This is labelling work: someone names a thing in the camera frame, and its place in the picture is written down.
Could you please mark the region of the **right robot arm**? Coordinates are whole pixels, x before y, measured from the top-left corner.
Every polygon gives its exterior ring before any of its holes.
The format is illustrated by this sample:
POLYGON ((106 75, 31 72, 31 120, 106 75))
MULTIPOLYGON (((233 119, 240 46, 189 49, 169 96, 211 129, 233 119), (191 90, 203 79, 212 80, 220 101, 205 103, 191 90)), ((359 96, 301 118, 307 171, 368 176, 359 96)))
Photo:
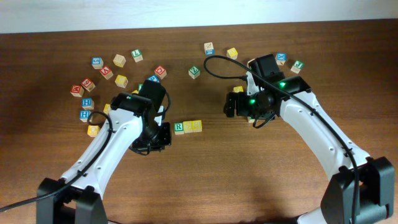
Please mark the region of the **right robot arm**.
POLYGON ((372 158, 325 113, 309 85, 285 77, 272 54, 245 66, 247 91, 228 93, 224 113, 267 124, 276 116, 291 125, 322 165, 329 184, 319 208, 289 223, 376 223, 394 213, 395 170, 372 158))

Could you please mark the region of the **yellow S block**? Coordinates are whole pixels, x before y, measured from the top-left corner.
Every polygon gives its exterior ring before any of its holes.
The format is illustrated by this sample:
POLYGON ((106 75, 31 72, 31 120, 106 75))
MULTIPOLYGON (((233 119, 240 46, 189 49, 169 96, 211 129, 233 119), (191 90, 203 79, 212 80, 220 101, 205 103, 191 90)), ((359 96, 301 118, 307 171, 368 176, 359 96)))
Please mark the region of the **yellow S block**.
POLYGON ((193 125, 193 132, 202 132, 203 131, 203 126, 202 126, 202 121, 201 120, 194 120, 192 121, 192 125, 193 125))
POLYGON ((192 121, 184 121, 183 122, 183 130, 184 130, 184 133, 192 133, 193 132, 192 121))

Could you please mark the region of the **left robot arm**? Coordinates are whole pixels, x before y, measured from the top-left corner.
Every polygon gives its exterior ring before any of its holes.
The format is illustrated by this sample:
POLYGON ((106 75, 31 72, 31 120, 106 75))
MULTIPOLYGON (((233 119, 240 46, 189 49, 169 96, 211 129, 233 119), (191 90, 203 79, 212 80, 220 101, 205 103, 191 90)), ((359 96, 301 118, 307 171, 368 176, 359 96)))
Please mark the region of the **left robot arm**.
POLYGON ((37 194, 37 223, 109 223, 103 205, 106 186, 127 150, 146 156, 171 144, 163 121, 166 89, 146 80, 137 94, 120 93, 98 135, 59 180, 46 178, 37 194))

